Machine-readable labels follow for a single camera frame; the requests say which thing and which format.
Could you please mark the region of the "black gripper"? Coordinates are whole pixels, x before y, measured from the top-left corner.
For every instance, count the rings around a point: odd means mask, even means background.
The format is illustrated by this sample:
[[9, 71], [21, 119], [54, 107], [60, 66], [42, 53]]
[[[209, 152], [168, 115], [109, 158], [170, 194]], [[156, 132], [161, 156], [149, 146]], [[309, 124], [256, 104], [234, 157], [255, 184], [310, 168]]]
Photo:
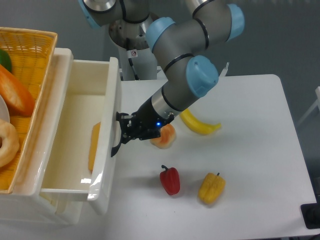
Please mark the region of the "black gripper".
[[159, 138], [161, 128], [171, 123], [174, 118], [171, 113], [167, 118], [160, 116], [154, 109], [151, 98], [132, 115], [117, 112], [116, 121], [119, 122], [121, 131], [119, 144], [127, 144], [132, 139], [143, 141]]

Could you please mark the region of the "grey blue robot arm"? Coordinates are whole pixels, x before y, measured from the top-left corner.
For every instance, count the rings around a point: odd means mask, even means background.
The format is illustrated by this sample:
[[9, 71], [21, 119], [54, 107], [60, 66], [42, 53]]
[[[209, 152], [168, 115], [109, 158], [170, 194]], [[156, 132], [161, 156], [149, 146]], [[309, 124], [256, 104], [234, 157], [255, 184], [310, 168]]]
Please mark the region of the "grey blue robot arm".
[[167, 78], [141, 107], [131, 113], [118, 113], [120, 143], [159, 137], [161, 128], [198, 99], [219, 80], [215, 66], [202, 51], [228, 42], [245, 28], [244, 13], [236, 4], [222, 0], [188, 0], [192, 18], [177, 24], [170, 17], [154, 20], [143, 38]]

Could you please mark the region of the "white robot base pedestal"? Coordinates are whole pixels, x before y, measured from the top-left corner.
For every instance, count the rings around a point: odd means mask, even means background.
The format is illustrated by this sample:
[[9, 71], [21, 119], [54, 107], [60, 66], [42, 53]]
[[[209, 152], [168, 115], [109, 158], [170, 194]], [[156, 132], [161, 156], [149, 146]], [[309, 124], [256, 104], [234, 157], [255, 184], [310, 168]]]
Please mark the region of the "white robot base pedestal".
[[158, 18], [154, 13], [150, 13], [148, 18], [140, 23], [129, 23], [121, 19], [109, 25], [108, 33], [117, 47], [124, 81], [157, 78], [158, 62], [149, 48], [146, 32]]

